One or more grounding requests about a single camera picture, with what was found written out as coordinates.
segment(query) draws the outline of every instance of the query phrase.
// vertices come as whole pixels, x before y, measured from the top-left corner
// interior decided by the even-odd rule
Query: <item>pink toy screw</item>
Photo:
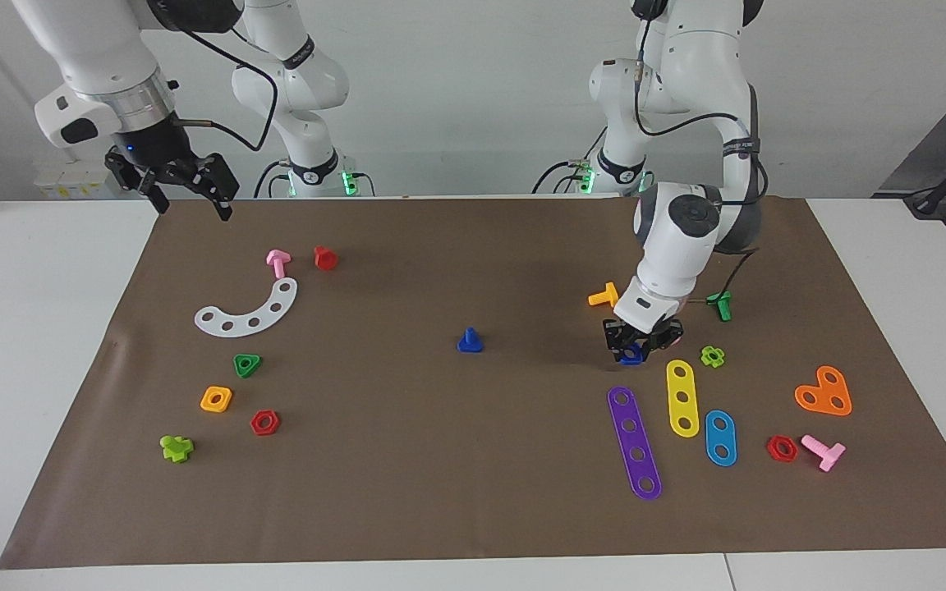
[[[805,437],[802,438],[802,445],[820,457],[820,469],[824,472],[829,472],[830,467],[845,453],[844,445],[834,444],[833,447],[827,447],[822,444],[818,438],[812,437],[812,435],[805,435]]]
[[[286,273],[282,272],[282,266],[284,263],[289,262],[289,252],[284,252],[282,250],[270,250],[268,257],[265,258],[265,264],[273,266],[273,273],[275,273],[277,279],[282,279],[286,276]]]

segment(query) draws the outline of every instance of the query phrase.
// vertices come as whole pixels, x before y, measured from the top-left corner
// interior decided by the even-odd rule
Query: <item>red toy nut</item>
[[[312,259],[316,264],[316,268],[322,270],[322,272],[329,272],[329,270],[334,269],[334,267],[338,265],[338,255],[326,246],[313,248]]]
[[[769,450],[769,455],[776,461],[788,461],[789,463],[789,461],[794,461],[798,457],[798,447],[795,446],[795,441],[786,437],[786,435],[773,435],[765,448]]]
[[[279,428],[279,415],[274,410],[259,410],[250,420],[255,435],[271,435]]]

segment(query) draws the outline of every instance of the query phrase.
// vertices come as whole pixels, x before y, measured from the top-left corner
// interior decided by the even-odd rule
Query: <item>table surface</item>
[[[835,199],[811,208],[946,438],[946,229],[916,221],[900,202]],[[0,553],[154,219],[140,202],[0,203]],[[0,589],[632,584],[684,591],[945,588],[946,550],[0,571]]]

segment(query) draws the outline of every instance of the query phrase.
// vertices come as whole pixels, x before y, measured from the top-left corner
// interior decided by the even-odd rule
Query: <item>yellow t-shaped piece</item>
[[[607,303],[614,308],[615,303],[619,301],[619,293],[615,291],[615,284],[609,281],[604,284],[604,291],[594,293],[586,299],[590,302],[590,306],[600,306]]]

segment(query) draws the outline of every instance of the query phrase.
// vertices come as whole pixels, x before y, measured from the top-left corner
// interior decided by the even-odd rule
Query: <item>white arc with holes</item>
[[[248,314],[225,314],[218,306],[207,306],[195,313],[195,325],[211,337],[237,339],[262,332],[284,317],[297,297],[297,281],[283,277],[273,284],[273,293],[257,310]]]

